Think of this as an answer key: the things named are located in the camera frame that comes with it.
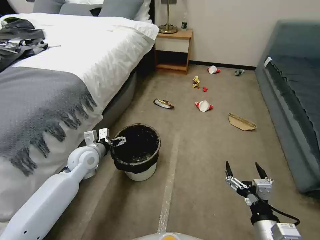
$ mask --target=pillow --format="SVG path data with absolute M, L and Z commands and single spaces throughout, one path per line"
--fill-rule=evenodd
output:
M 147 21 L 150 19 L 149 10 L 150 10 L 150 3 L 151 0 L 144 0 L 141 8 L 139 9 L 138 13 L 134 17 L 133 20 L 135 21 Z
M 33 12 L 59 14 L 65 0 L 35 0 Z
M 101 4 L 87 5 L 77 3 L 66 3 L 61 7 L 59 14 L 64 15 L 78 15 L 78 16 L 92 16 L 90 10 L 93 8 L 101 7 Z
M 104 0 L 99 17 L 124 17 L 133 20 L 144 0 Z
M 66 3 L 78 3 L 78 4 L 89 4 L 89 5 L 103 3 L 103 0 L 65 0 L 65 1 Z

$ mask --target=brass lamp base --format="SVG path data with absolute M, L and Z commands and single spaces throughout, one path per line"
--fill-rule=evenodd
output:
M 168 26 L 167 28 L 167 25 L 163 25 L 163 26 L 159 26 L 159 32 L 160 33 L 166 33 L 166 34 L 169 34 L 169 33 L 176 33 L 178 31 L 178 28 L 176 26 Z

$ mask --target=nightstand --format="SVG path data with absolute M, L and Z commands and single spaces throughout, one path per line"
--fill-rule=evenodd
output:
M 156 70 L 188 72 L 193 30 L 187 29 L 173 34 L 158 33 L 155 42 Z

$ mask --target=red and white cup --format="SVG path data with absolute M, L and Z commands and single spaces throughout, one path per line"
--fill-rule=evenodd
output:
M 213 108 L 213 105 L 209 104 L 206 100 L 201 101 L 201 102 L 195 102 L 194 104 L 197 106 L 197 108 L 201 112 L 206 112 L 206 111 L 211 110 Z
M 209 72 L 210 74 L 215 74 L 215 73 L 219 73 L 219 72 L 221 72 L 221 71 L 220 71 L 220 69 L 217 69 L 216 66 L 211 66 L 211 67 L 208 67 L 208 72 Z

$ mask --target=white label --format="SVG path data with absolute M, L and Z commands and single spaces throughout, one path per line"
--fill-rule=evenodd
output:
M 268 58 L 266 59 L 266 61 L 264 62 L 264 67 L 267 67 L 267 65 L 268 65 L 268 63 L 269 63 L 270 61 L 272 61 L 272 59 L 271 59 L 271 57 L 268 57 Z

